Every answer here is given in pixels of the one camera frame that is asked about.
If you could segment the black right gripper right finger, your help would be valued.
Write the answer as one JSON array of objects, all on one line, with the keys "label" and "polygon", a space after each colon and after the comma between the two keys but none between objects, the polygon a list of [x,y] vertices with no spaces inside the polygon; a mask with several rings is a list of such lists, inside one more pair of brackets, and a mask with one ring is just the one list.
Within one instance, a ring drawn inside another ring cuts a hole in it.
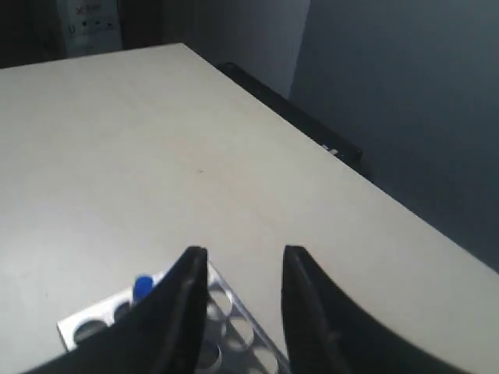
[{"label": "black right gripper right finger", "polygon": [[281,317],[293,373],[459,373],[377,322],[302,246],[285,247]]}]

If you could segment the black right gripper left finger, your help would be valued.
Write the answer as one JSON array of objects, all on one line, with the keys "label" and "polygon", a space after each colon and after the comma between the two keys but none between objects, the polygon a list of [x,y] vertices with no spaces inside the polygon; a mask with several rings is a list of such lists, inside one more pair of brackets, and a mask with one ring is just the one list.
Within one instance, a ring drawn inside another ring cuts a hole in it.
[{"label": "black right gripper left finger", "polygon": [[207,250],[190,246],[144,300],[43,373],[193,373],[207,319]]}]

